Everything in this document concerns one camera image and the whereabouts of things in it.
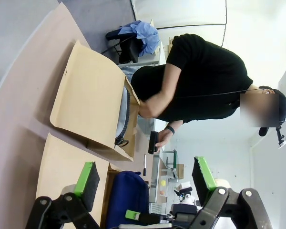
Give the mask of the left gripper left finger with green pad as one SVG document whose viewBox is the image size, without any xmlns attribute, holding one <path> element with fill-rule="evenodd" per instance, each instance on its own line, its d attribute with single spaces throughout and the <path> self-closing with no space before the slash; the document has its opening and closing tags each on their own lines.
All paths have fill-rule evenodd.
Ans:
<svg viewBox="0 0 286 229">
<path fill-rule="evenodd" d="M 57 199 L 35 199 L 25 228 L 62 229 L 72 223 L 77 229 L 99 229 L 90 214 L 99 182 L 96 163 L 85 162 L 77 183 L 66 186 Z"/>
</svg>

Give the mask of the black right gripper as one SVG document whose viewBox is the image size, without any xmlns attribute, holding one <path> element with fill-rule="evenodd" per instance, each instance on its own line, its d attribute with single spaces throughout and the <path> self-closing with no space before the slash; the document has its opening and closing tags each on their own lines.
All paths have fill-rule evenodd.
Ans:
<svg viewBox="0 0 286 229">
<path fill-rule="evenodd" d="M 172 204 L 168 217 L 156 213 L 141 213 L 127 210 L 126 219 L 136 220 L 142 224 L 158 224 L 168 220 L 173 224 L 190 224 L 197 214 L 197 206 L 189 204 Z"/>
</svg>

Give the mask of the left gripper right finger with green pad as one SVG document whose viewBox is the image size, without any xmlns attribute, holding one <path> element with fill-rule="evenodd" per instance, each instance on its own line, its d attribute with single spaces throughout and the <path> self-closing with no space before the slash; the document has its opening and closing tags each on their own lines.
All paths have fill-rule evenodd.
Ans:
<svg viewBox="0 0 286 229">
<path fill-rule="evenodd" d="M 230 218 L 237 229 L 271 229 L 272 224 L 259 193 L 245 188 L 237 193 L 216 183 L 203 156 L 194 158 L 194 185 L 202 209 L 190 229 L 213 229 L 220 217 Z"/>
</svg>

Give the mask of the person's left hand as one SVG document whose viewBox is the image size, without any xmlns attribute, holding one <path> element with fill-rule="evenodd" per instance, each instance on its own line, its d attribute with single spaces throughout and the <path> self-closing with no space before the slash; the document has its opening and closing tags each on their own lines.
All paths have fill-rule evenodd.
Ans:
<svg viewBox="0 0 286 229">
<path fill-rule="evenodd" d="M 170 141 L 173 135 L 173 132 L 167 128 L 159 132 L 158 142 L 155 144 L 157 147 L 157 152 L 159 152 L 160 149 Z"/>
</svg>

